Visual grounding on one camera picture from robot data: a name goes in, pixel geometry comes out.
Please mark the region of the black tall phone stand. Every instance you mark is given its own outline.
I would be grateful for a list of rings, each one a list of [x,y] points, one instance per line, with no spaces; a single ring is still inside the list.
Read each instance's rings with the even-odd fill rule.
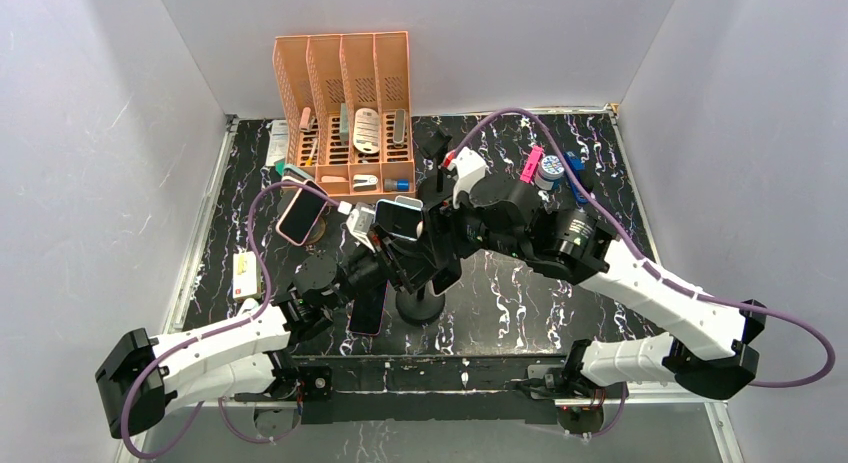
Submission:
[[[395,308],[399,316],[411,325],[435,322],[440,318],[445,305],[446,297],[435,295],[430,282],[412,293],[398,291],[395,295]]]

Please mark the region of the magenta-edged black smartphone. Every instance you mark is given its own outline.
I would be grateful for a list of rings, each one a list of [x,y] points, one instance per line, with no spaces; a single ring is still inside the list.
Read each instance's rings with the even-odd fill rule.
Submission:
[[[381,283],[353,300],[348,330],[357,335],[376,336],[381,331],[387,284]]]

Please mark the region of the pink-cased tall smartphone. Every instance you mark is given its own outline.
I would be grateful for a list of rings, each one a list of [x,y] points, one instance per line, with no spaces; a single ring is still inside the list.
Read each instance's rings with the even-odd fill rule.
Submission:
[[[434,296],[442,296],[456,283],[459,282],[462,276],[462,266],[459,261],[452,261],[445,268],[440,269],[430,281],[431,293]]]

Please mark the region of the black round-base phone stand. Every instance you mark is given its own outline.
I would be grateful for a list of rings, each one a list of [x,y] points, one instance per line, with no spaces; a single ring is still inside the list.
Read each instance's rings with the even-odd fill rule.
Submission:
[[[446,169],[445,159],[449,156],[449,145],[453,137],[441,127],[420,146],[420,153],[433,163],[433,169],[418,184],[416,198],[423,203],[423,210],[443,206],[453,199],[455,179]]]

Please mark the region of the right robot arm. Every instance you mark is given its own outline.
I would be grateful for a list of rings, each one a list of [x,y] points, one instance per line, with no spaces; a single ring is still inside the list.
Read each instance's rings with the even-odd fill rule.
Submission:
[[[726,400],[753,383],[759,355],[753,340],[764,330],[762,306],[700,301],[650,260],[637,257],[612,227],[573,207],[549,210],[528,184],[494,175],[465,185],[424,181],[423,235],[433,242],[443,292],[460,262],[480,250],[519,259],[545,277],[606,296],[653,321],[660,333],[619,342],[574,342],[556,377],[533,377],[529,386],[550,394],[590,396],[624,382],[676,383]]]

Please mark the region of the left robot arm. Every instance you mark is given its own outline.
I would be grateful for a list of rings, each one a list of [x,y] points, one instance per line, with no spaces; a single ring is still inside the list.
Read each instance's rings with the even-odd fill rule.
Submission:
[[[238,393],[294,394],[297,370],[272,356],[321,334],[350,306],[348,330],[376,335],[388,287],[416,291],[432,258],[417,242],[369,236],[342,259],[307,258],[280,299],[193,331],[125,333],[95,373],[110,434],[131,437],[174,408]]]

